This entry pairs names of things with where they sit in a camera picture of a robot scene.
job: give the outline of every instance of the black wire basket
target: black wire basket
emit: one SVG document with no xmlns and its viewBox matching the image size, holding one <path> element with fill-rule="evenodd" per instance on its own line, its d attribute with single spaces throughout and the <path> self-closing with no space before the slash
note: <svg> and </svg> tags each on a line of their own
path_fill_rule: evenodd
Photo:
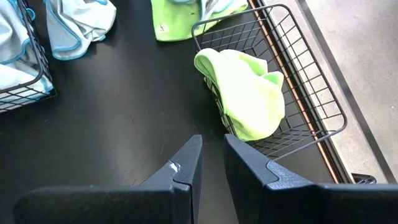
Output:
<svg viewBox="0 0 398 224">
<path fill-rule="evenodd" d="M 29 82 L 19 83 L 18 85 L 0 90 L 0 113 L 56 95 L 54 88 L 51 91 L 38 91 L 32 88 L 33 84 L 42 82 L 44 77 L 52 83 L 52 77 L 49 73 L 49 66 L 47 58 L 45 57 L 44 48 L 40 44 L 39 35 L 35 29 L 35 24 L 32 21 L 31 15 L 28 13 L 29 7 L 27 2 L 25 0 L 17 0 L 17 5 L 30 39 L 30 44 L 28 45 L 32 47 L 37 61 L 35 69 L 38 70 L 39 73 L 33 80 Z"/>
<path fill-rule="evenodd" d="M 206 31 L 206 26 L 215 22 Z M 196 29 L 203 29 L 203 35 L 193 35 L 197 50 L 238 50 L 266 60 L 270 72 L 284 74 L 285 117 L 273 135 L 248 142 L 266 156 L 281 159 L 319 144 L 346 127 L 346 116 L 286 6 L 259 7 L 198 22 L 192 33 Z M 216 85 L 207 78 L 205 82 L 213 92 L 223 124 L 236 135 L 231 119 L 223 113 Z"/>
</svg>

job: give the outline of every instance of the concrete floor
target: concrete floor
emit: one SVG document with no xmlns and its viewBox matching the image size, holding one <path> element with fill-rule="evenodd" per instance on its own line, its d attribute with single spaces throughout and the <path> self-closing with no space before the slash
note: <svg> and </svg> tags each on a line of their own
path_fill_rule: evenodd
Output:
<svg viewBox="0 0 398 224">
<path fill-rule="evenodd" d="M 351 172 L 371 174 L 379 183 L 386 178 L 364 137 L 342 90 L 321 53 L 297 0 L 264 0 L 267 5 L 285 4 L 295 16 L 332 89 L 345 109 L 348 126 L 333 142 Z M 376 138 L 383 156 L 398 177 L 398 2 L 384 0 L 307 0 L 360 110 Z"/>
</svg>

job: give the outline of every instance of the black table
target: black table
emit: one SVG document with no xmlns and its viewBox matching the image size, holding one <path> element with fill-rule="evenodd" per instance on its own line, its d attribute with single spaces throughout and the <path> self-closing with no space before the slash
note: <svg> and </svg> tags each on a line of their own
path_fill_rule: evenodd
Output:
<svg viewBox="0 0 398 224">
<path fill-rule="evenodd" d="M 193 40 L 158 43 L 150 1 L 117 1 L 113 29 L 81 59 L 50 59 L 58 97 L 0 114 L 0 222 L 46 185 L 137 185 L 193 134 L 203 135 L 200 223 L 237 223 L 224 174 L 226 132 L 193 66 Z M 42 1 L 31 2 L 46 43 Z M 318 148 L 281 161 L 333 182 Z"/>
</svg>

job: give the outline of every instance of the lime green towel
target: lime green towel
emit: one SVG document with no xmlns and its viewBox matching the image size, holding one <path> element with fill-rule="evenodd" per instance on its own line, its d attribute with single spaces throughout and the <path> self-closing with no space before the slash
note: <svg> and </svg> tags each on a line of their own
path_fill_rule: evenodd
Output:
<svg viewBox="0 0 398 224">
<path fill-rule="evenodd" d="M 201 12 L 199 3 L 180 3 L 176 4 L 169 0 L 151 0 L 152 17 L 156 39 L 159 41 L 185 40 L 192 37 L 192 26 L 199 22 Z M 246 0 L 233 0 L 233 2 L 223 11 L 213 13 L 210 19 L 227 16 L 234 12 L 241 12 L 248 6 Z M 216 21 L 206 24 L 206 30 L 216 24 Z M 203 33 L 203 27 L 195 30 L 195 35 Z"/>
<path fill-rule="evenodd" d="M 238 138 L 253 141 L 275 132 L 285 116 L 282 73 L 268 73 L 265 60 L 236 50 L 203 49 L 194 64 L 217 86 Z"/>
</svg>

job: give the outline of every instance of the black surface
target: black surface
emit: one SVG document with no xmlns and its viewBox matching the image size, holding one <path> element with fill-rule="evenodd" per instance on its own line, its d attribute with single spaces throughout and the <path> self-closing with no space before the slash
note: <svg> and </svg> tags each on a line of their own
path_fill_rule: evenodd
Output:
<svg viewBox="0 0 398 224">
<path fill-rule="evenodd" d="M 396 223 L 398 185 L 314 184 L 227 134 L 224 161 L 240 224 Z"/>
<path fill-rule="evenodd" d="M 46 41 L 44 5 L 31 1 Z M 150 1 L 116 1 L 102 43 L 81 59 L 50 59 L 58 98 L 0 114 L 0 223 L 12 205 L 47 185 L 137 185 L 193 134 L 203 135 L 199 223 L 237 223 L 223 165 L 223 127 L 193 66 L 193 40 L 158 43 Z M 315 147 L 280 161 L 331 182 Z"/>
<path fill-rule="evenodd" d="M 312 32 L 315 36 L 315 40 L 317 41 L 322 54 L 326 58 L 326 62 L 328 63 L 333 74 L 335 75 L 340 88 L 343 90 L 343 94 L 345 95 L 345 98 L 347 99 L 349 107 L 351 108 L 351 110 L 355 116 L 355 119 L 357 120 L 357 122 L 359 124 L 359 127 L 361 127 L 362 132 L 372 149 L 374 157 L 376 158 L 377 162 L 379 163 L 379 166 L 380 166 L 381 170 L 383 171 L 384 175 L 386 176 L 387 181 L 390 184 L 396 184 L 397 180 L 394 177 L 394 174 L 392 173 L 391 168 L 386 161 L 386 158 L 384 157 L 383 153 L 381 152 L 379 144 L 377 143 L 376 138 L 374 138 L 374 135 L 373 135 L 368 123 L 366 122 L 365 117 L 362 114 L 362 111 L 358 106 L 358 103 L 355 100 L 353 92 L 349 88 L 347 81 L 344 78 L 343 72 L 341 71 L 340 67 L 338 66 L 337 61 L 329 48 L 329 45 L 327 44 L 317 22 L 315 21 L 315 18 L 312 15 L 310 8 L 307 5 L 307 2 L 305 0 L 297 0 L 297 3 L 298 3 L 298 6 L 300 7 L 301 11 L 303 12 L 304 18 L 306 19 L 308 26 L 310 27 L 310 29 L 312 30 Z"/>
<path fill-rule="evenodd" d="M 138 186 L 36 189 L 18 200 L 14 220 L 17 224 L 195 224 L 201 149 L 201 136 L 192 136 L 173 158 Z"/>
</svg>

